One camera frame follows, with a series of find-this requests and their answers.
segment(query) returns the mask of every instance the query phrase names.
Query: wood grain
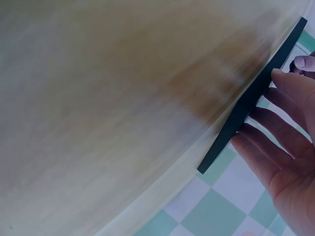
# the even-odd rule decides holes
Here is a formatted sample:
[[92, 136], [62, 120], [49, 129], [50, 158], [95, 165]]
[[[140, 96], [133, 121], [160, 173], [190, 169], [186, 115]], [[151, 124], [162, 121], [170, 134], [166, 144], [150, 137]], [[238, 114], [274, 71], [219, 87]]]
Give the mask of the wood grain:
[[3, 0], [0, 234], [134, 233], [308, 2]]

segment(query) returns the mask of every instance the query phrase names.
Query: blurry surface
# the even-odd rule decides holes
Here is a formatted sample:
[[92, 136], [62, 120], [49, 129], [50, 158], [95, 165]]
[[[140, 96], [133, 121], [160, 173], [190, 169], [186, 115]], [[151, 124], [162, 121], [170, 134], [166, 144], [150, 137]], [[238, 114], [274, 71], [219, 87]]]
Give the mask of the blurry surface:
[[2, 1], [0, 234], [135, 232], [307, 4]]

